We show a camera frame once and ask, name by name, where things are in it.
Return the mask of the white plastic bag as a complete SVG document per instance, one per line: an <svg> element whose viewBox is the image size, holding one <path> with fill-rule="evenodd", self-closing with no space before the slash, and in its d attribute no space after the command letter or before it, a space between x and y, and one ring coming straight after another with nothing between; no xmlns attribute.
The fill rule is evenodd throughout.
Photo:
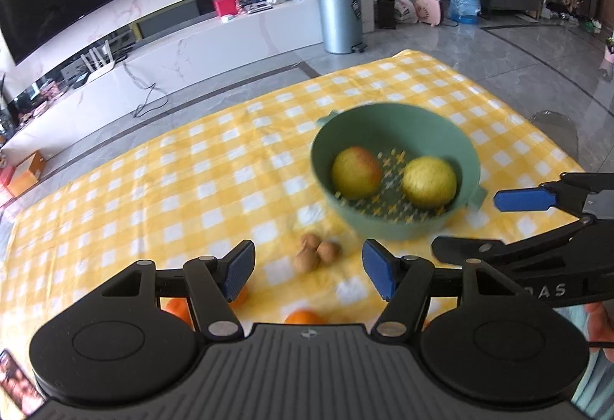
<svg viewBox="0 0 614 420"><path fill-rule="evenodd" d="M394 19L397 23L416 24L418 22L415 6L411 0L393 0Z"/></svg>

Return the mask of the yellow checked tablecloth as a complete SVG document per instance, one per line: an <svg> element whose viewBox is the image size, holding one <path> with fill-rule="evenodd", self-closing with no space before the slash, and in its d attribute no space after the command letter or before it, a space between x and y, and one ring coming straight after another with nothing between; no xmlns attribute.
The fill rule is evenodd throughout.
<svg viewBox="0 0 614 420"><path fill-rule="evenodd" d="M471 140L489 191L527 187L578 165L505 103L435 58L405 50L209 115L141 144L20 213L1 264L1 345L21 363L35 331L133 261L176 268L256 245L244 324L309 309L372 324L382 301L360 239L310 169L317 120L374 102L429 109ZM339 244L332 264L299 274L312 233Z"/></svg>

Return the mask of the white TV console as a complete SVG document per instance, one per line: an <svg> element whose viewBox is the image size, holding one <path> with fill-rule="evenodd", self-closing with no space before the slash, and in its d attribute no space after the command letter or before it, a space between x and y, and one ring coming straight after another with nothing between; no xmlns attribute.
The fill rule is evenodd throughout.
<svg viewBox="0 0 614 420"><path fill-rule="evenodd" d="M132 77L167 94L244 65L320 44L317 0L292 0L224 23L200 22L134 51L102 77L60 98L3 147L17 165L34 151L49 159L134 111L146 90Z"/></svg>

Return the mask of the yellow lemon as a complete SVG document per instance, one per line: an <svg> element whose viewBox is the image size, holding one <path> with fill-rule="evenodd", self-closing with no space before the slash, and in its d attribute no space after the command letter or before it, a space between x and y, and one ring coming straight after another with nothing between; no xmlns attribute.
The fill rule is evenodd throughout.
<svg viewBox="0 0 614 420"><path fill-rule="evenodd" d="M415 158L403 170L402 189L408 201L418 209L445 207L456 197L457 186L452 165L438 157Z"/></svg>

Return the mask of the white wifi router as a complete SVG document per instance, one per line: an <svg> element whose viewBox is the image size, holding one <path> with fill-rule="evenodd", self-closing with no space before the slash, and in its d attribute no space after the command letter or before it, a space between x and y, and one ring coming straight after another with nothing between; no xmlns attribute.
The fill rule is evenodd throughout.
<svg viewBox="0 0 614 420"><path fill-rule="evenodd" d="M105 40L101 47L89 48L89 52L81 54L80 58L89 71L85 83L91 83L108 74L116 65L116 58L111 51L109 40Z"/></svg>

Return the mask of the orange cardboard box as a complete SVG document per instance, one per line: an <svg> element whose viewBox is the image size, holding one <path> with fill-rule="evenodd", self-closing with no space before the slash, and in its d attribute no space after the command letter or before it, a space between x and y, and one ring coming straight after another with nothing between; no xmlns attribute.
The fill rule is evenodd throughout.
<svg viewBox="0 0 614 420"><path fill-rule="evenodd" d="M6 188L13 197L20 197L25 191L38 184L46 166L46 160L39 151L32 153L13 172Z"/></svg>

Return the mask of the large yellow-green pear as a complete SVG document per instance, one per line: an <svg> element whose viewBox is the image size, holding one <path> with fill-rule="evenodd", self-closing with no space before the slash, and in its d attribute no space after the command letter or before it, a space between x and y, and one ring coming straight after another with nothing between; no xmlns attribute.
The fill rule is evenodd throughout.
<svg viewBox="0 0 614 420"><path fill-rule="evenodd" d="M378 159L364 147L348 147L335 157L331 179L344 198L358 201L379 190L382 169Z"/></svg>

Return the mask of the grey metal trash can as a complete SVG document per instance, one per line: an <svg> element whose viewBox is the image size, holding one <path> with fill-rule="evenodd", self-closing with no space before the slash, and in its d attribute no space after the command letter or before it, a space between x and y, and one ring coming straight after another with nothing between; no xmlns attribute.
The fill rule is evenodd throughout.
<svg viewBox="0 0 614 420"><path fill-rule="evenodd" d="M361 0L317 0L325 50L330 54L362 53L363 41Z"/></svg>

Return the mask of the green colander bowl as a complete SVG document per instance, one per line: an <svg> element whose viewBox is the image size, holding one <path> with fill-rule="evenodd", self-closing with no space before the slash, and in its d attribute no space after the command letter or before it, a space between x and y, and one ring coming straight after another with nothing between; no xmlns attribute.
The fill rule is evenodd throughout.
<svg viewBox="0 0 614 420"><path fill-rule="evenodd" d="M376 103L333 111L318 119L316 127L310 150L313 176L332 210L363 238L405 241L428 236L485 200L477 151L463 131L441 115L408 104ZM379 164L382 178L371 197L351 201L333 184L334 160L350 147L369 151ZM411 204L402 188L407 164L426 156L449 163L457 178L453 200L432 211Z"/></svg>

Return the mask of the orange mandarin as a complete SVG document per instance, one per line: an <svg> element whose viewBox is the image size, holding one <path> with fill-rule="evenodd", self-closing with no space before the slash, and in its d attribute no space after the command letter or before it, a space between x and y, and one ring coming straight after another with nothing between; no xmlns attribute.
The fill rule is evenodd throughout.
<svg viewBox="0 0 614 420"><path fill-rule="evenodd" d="M297 326L321 326L326 324L326 319L316 312L307 309L300 309L291 312L284 320L285 324L296 324Z"/></svg>
<svg viewBox="0 0 614 420"><path fill-rule="evenodd" d="M178 317L188 326L193 326L191 322L190 309L185 298L173 297L170 298L163 307L164 311Z"/></svg>
<svg viewBox="0 0 614 420"><path fill-rule="evenodd" d="M239 309L247 302L248 299L249 299L249 287L244 286L239 291L239 294L237 295L237 297L235 297L233 301L231 301L230 307L233 310Z"/></svg>

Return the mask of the pink pig toy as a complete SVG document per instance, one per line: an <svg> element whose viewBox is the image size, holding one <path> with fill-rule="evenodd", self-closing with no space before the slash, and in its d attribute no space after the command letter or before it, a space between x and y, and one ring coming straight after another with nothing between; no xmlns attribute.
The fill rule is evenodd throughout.
<svg viewBox="0 0 614 420"><path fill-rule="evenodd" d="M417 20L421 23L431 27L436 27L441 23L441 0L416 0L414 7Z"/></svg>

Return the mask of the red box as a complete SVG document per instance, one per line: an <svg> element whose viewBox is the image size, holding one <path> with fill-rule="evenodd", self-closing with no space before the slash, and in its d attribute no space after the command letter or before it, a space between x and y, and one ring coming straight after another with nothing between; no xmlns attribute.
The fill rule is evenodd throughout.
<svg viewBox="0 0 614 420"><path fill-rule="evenodd" d="M213 8L219 18L238 14L238 0L212 0Z"/></svg>

